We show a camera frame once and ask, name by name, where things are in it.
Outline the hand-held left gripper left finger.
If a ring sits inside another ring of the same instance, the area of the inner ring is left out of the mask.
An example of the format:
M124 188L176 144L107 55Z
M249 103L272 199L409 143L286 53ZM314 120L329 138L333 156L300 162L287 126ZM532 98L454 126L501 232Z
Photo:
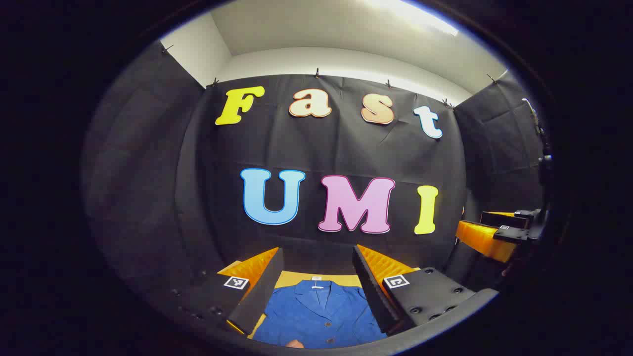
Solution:
M246 337L254 333L283 264L283 249L275 247L174 290L172 300L197 329Z

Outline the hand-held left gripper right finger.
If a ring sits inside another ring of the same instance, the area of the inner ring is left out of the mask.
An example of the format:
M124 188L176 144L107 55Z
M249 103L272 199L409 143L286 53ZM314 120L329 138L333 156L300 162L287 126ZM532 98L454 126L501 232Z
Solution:
M439 269L410 268L362 245L353 248L352 260L371 313L389 336L438 318L468 317L498 294L490 288L475 292Z

